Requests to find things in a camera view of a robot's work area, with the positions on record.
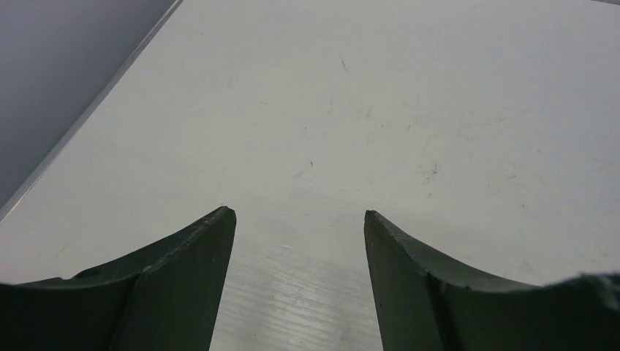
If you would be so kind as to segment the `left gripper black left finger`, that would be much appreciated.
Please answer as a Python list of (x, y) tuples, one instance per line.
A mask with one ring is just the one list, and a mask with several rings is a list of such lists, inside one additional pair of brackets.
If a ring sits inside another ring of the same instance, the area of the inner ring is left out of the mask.
[(207, 350), (235, 237), (226, 206), (69, 279), (1, 285), (3, 350)]

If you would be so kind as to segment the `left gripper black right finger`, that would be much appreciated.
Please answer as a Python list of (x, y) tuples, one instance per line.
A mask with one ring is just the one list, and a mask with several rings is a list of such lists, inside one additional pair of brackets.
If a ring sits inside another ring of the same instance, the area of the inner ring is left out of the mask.
[(367, 211), (368, 269), (385, 350), (617, 350), (619, 275), (535, 286), (481, 271)]

